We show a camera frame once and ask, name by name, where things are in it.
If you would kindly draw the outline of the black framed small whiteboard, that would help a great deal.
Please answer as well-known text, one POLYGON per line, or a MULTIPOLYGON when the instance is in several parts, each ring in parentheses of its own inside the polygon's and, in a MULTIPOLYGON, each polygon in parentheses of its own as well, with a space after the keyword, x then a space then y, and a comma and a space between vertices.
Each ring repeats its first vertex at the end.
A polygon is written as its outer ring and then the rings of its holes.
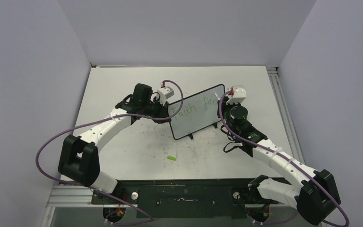
POLYGON ((220 119, 217 116, 218 99, 225 92, 224 84, 205 89, 183 99, 169 104, 168 113, 173 115, 170 121, 172 136, 175 140, 183 137, 193 139, 193 133, 208 126, 217 128, 220 119))

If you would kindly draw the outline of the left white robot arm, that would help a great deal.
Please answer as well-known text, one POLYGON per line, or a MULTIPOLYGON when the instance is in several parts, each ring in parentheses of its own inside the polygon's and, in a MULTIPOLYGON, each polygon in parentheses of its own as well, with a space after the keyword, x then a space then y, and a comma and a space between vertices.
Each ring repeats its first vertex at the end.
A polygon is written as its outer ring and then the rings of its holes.
POLYGON ((100 150, 119 132, 131 126, 141 116, 154 118, 156 123, 169 122, 168 98, 174 95, 170 87, 162 86, 156 92, 138 83, 132 94, 126 96, 107 115, 107 120, 90 130, 65 138, 61 150, 58 171, 71 180, 104 192, 111 204, 122 197, 120 182, 100 168, 100 150))

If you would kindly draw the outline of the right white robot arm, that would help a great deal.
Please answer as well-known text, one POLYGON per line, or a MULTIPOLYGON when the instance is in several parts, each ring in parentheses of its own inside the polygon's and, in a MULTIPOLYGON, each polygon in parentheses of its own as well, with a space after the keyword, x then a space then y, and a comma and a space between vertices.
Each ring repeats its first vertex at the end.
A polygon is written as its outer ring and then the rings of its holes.
POLYGON ((248 110, 229 99, 218 101, 217 116, 225 134, 250 157, 268 165, 287 182, 260 175, 248 184, 248 195, 253 202, 275 201, 297 210, 312 225, 326 222, 334 210, 341 208, 341 199, 332 173, 306 166, 276 146, 264 133, 248 120, 248 110))

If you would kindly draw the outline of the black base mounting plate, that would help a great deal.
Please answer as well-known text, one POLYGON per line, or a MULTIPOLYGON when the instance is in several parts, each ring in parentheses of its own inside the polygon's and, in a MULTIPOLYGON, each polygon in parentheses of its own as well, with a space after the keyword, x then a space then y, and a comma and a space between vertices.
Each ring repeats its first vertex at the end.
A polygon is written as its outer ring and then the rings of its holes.
POLYGON ((116 196, 154 218, 244 218, 244 207, 270 204, 249 192, 250 178, 125 180, 116 196))

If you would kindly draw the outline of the green marker cap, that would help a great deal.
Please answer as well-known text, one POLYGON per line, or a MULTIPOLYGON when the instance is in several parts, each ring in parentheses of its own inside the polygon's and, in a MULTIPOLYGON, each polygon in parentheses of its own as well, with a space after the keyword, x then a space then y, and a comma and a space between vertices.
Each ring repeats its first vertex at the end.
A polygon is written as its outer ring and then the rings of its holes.
POLYGON ((176 157, 173 157, 173 156, 167 156, 167 159, 172 160, 172 161, 176 161, 177 160, 177 158, 176 157))

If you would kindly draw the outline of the aluminium rail right side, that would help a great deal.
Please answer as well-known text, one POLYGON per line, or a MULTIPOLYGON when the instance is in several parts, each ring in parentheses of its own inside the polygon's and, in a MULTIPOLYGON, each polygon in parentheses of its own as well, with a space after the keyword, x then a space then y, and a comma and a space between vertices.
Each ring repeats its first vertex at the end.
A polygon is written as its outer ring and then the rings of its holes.
POLYGON ((277 71, 278 67, 266 67, 269 80, 274 91, 276 102, 281 113, 282 122, 287 134, 288 142, 292 151, 292 156, 297 160, 305 163, 302 154, 301 146, 295 131, 295 127, 288 109, 286 99, 280 84, 279 75, 277 71))

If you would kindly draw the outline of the aluminium front frame rail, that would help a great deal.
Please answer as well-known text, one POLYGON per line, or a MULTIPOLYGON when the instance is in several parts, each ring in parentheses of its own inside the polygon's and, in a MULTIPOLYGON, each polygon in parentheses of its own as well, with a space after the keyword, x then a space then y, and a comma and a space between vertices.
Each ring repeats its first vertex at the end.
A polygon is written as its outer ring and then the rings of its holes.
MULTIPOLYGON (((104 205, 91 203, 93 193, 80 186, 54 186, 51 190, 41 226, 43 227, 109 227, 103 218, 104 205)), ((120 221, 122 227, 251 227, 248 218, 137 218, 134 209, 127 209, 120 221)))

